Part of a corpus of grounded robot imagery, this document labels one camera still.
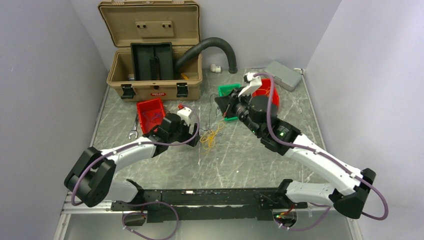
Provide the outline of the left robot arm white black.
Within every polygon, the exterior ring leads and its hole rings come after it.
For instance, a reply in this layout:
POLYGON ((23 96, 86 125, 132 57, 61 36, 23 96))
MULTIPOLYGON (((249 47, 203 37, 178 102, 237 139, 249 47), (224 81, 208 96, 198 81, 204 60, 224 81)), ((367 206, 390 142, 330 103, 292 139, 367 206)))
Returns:
POLYGON ((196 112, 184 107, 168 113, 159 125, 134 141, 109 149, 86 148, 64 179, 64 186, 71 192, 71 204, 91 208, 103 201, 117 201, 131 210, 139 209, 144 203, 144 189, 131 179, 117 181, 115 174, 169 147, 195 147, 200 139, 199 123, 196 112))

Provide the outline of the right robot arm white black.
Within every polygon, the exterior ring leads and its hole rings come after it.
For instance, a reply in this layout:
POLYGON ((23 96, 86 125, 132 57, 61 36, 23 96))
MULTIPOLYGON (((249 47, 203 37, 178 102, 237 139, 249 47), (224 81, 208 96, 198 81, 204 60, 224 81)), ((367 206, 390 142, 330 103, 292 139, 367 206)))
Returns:
POLYGON ((372 169, 360 170, 330 155, 298 128, 279 119, 279 108, 274 103, 270 105, 271 127, 268 127, 269 98, 266 95, 239 97, 238 90, 234 89, 230 95, 215 97, 214 101, 225 116, 237 117, 265 148, 302 163, 327 180, 327 183, 283 180, 275 194, 280 207, 309 202, 334 207, 351 219, 364 215, 370 186, 377 175, 372 169))

